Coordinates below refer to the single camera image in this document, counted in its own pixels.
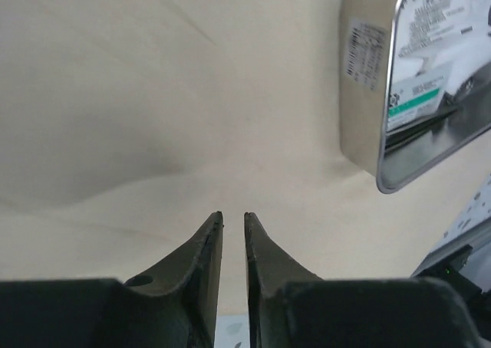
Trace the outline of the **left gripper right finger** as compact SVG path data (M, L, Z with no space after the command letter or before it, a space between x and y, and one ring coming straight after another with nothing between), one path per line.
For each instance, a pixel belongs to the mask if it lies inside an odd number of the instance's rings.
M253 347L483 347L490 292L460 273L465 245L399 279L324 280L244 216Z

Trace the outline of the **beige cloth drape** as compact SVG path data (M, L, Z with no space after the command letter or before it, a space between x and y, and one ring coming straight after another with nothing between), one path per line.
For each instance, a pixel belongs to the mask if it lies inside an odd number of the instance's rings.
M405 277L490 171L481 136L391 195L338 144L341 0L1 0L1 277L125 281L243 215L328 279Z

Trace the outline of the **stainless steel tray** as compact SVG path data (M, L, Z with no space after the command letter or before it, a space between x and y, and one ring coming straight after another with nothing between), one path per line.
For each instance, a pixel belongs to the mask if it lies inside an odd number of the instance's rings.
M453 64L438 110L390 133L396 21L402 0L342 0L340 147L385 194L400 190L490 128L490 61Z

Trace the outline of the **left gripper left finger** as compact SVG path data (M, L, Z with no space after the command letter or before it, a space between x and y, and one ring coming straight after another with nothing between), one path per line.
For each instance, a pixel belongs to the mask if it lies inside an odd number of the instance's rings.
M223 216L175 251L115 279L3 281L3 347L212 347Z

